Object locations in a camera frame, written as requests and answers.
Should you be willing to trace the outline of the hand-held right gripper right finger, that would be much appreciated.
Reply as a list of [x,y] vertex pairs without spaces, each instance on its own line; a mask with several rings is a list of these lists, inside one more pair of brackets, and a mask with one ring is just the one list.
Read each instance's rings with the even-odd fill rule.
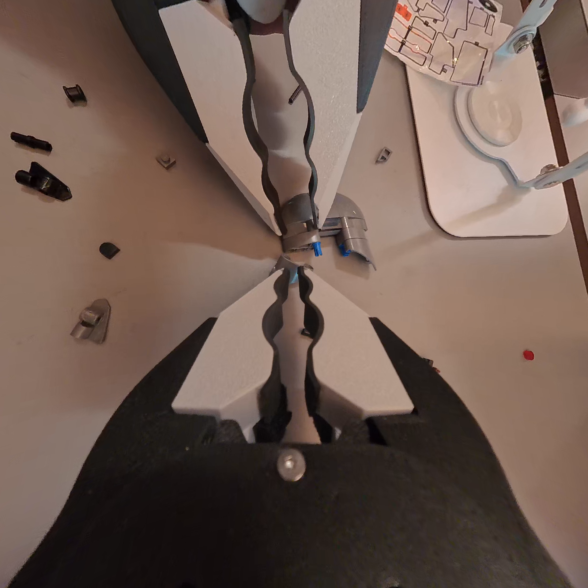
[[406,416],[410,399],[369,315],[317,274],[298,268],[306,354],[305,402],[320,443],[351,421]]

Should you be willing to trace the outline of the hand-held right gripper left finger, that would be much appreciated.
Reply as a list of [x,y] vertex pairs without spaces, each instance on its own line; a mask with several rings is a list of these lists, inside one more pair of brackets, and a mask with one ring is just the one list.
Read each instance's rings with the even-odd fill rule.
[[172,402],[178,414],[239,424],[248,442],[279,443],[290,423],[279,350],[290,272],[274,272],[216,319]]

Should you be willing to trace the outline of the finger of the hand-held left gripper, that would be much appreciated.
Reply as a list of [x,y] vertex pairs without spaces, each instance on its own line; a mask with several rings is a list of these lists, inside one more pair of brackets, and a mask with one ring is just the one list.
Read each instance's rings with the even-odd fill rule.
[[349,157],[357,113],[360,1],[300,1],[289,25],[293,67],[310,93],[318,224],[329,213]]
[[206,144],[262,220],[282,231],[262,186],[262,159],[246,134],[247,72],[241,43],[223,1],[184,1],[159,16],[206,135]]

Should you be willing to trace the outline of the grey lego assembly blue pins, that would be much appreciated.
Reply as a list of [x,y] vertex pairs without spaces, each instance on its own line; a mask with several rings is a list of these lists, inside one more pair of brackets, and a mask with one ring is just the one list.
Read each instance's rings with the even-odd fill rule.
[[322,254],[321,240],[334,238],[342,256],[360,256],[373,269],[376,268],[366,236],[364,214],[347,196],[336,194],[332,207],[320,229],[312,227],[311,199],[308,194],[291,198],[282,207],[286,234],[282,239],[284,253],[313,251]]

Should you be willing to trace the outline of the grey triangular lego piece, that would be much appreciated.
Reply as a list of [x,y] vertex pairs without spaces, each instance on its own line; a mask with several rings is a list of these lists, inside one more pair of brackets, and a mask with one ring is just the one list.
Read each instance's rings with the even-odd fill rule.
[[79,341],[105,343],[112,308],[106,298],[96,299],[83,309],[70,336]]

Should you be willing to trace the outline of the black lego axle pin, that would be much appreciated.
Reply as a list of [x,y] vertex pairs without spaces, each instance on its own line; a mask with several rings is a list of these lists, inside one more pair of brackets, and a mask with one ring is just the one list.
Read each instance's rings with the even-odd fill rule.
[[25,146],[30,149],[35,149],[49,153],[51,153],[53,150],[53,146],[51,143],[31,135],[24,135],[18,132],[11,132],[10,138],[14,143]]

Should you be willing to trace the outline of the black lego wedge panel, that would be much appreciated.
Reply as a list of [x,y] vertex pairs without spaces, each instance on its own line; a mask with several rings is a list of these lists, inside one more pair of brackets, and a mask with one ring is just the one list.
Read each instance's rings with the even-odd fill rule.
[[35,161],[31,162],[28,171],[18,170],[15,173],[15,180],[18,184],[57,201],[65,202],[72,199],[70,188]]

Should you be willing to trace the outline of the clear sticker sheet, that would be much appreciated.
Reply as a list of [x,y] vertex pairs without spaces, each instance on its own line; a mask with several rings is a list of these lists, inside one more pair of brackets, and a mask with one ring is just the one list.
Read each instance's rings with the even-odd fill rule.
[[497,1],[398,1],[385,49],[439,81],[479,86],[502,43],[502,12]]

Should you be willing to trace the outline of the pale blue stand frame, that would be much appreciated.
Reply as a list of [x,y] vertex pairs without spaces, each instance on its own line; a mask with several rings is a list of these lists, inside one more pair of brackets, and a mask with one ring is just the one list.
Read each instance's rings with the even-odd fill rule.
[[454,115],[460,129],[482,155],[503,164],[514,185],[546,189],[587,171],[587,152],[565,166],[549,164],[528,181],[518,177],[516,160],[532,157],[539,130],[538,115],[525,111],[530,98],[530,75],[523,73],[520,55],[532,47],[539,26],[553,11],[555,1],[531,1],[518,24],[493,51],[489,72],[479,86],[460,88],[454,94]]

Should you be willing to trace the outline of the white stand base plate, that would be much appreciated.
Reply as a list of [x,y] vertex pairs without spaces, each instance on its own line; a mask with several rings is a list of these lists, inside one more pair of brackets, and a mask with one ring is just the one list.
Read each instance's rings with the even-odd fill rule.
[[[521,109],[521,136],[504,148],[518,179],[534,179],[556,151],[532,48],[499,72]],[[563,186],[516,185],[502,161],[480,153],[462,132],[454,111],[460,87],[407,69],[429,209],[435,222],[460,238],[551,236],[569,214]]]

